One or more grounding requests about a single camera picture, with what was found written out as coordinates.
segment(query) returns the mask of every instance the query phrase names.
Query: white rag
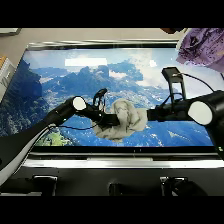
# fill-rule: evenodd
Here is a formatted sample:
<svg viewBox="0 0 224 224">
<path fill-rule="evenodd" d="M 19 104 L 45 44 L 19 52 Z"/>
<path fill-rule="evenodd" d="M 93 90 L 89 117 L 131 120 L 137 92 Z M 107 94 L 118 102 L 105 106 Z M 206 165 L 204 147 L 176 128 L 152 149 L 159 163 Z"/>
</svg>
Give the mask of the white rag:
<svg viewBox="0 0 224 224">
<path fill-rule="evenodd" d="M 135 131 L 143 131 L 148 122 L 147 110 L 135 108 L 134 105 L 125 99 L 118 99 L 112 104 L 112 114 L 117 114 L 120 125 L 104 127 L 100 124 L 94 127 L 99 138 L 106 138 L 114 142 L 122 142 L 122 139 L 130 136 Z"/>
</svg>

